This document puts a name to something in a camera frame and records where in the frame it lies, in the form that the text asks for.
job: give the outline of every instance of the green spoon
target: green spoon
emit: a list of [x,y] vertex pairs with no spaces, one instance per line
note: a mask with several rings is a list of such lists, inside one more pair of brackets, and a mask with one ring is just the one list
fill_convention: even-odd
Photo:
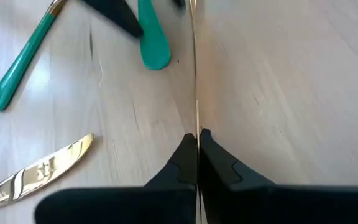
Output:
[[160,70],[169,64],[170,50],[152,0],[138,0],[139,23],[144,35],[140,38],[140,53],[146,68]]
[[53,0],[29,41],[27,41],[20,54],[3,76],[0,81],[0,111],[8,106],[42,39],[65,3],[66,0]]

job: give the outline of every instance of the wood grain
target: wood grain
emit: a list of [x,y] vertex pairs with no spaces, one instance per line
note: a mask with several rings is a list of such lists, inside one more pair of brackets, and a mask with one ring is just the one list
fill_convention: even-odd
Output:
[[358,0],[200,1],[200,124],[285,184],[358,185]]
[[[137,1],[128,1],[137,11]],[[0,0],[0,79],[50,2]],[[156,12],[171,64],[145,69],[139,41],[79,1],[47,34],[8,109],[0,113],[0,181],[85,134],[96,142],[67,175],[0,209],[0,223],[33,223],[36,204],[68,187],[143,185],[195,132],[193,34],[168,1]]]

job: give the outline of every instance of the wooden table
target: wooden table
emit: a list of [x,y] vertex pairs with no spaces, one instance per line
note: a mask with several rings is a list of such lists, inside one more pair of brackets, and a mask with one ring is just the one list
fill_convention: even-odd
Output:
[[[49,4],[20,2],[31,0],[0,0],[0,79]],[[98,138],[59,181],[1,208],[0,223],[31,223],[58,189],[145,184],[196,132],[196,98],[200,126],[266,177],[358,185],[358,0],[197,0],[196,78],[189,13],[156,2],[172,49],[158,72],[138,42],[68,3],[0,113],[0,180]]]
[[[0,79],[51,1],[0,0]],[[137,12],[137,1],[128,1]],[[139,41],[68,1],[6,111],[0,113],[0,181],[94,133],[96,142],[61,179],[0,208],[0,223],[32,223],[36,204],[69,187],[144,185],[185,133],[195,133],[195,73],[189,14],[156,5],[172,61],[147,70]]]

